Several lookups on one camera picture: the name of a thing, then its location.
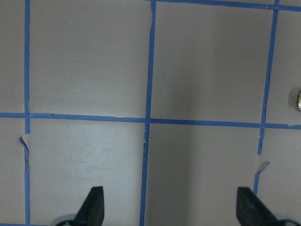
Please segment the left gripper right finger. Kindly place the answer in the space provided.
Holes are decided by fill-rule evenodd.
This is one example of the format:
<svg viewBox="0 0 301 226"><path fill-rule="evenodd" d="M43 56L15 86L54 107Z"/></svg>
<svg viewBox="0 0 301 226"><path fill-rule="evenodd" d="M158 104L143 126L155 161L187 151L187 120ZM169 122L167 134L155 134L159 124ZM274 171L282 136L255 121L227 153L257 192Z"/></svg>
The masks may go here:
<svg viewBox="0 0 301 226"><path fill-rule="evenodd" d="M241 226L285 226L249 187L237 188L236 217Z"/></svg>

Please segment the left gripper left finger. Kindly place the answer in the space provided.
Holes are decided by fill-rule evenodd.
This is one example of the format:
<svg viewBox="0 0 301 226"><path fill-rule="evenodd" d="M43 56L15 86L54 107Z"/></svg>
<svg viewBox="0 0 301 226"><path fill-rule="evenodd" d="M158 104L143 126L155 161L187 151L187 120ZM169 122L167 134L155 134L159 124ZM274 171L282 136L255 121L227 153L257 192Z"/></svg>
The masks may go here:
<svg viewBox="0 0 301 226"><path fill-rule="evenodd" d="M102 186L92 187L78 211L76 226L101 226L104 221L104 192Z"/></svg>

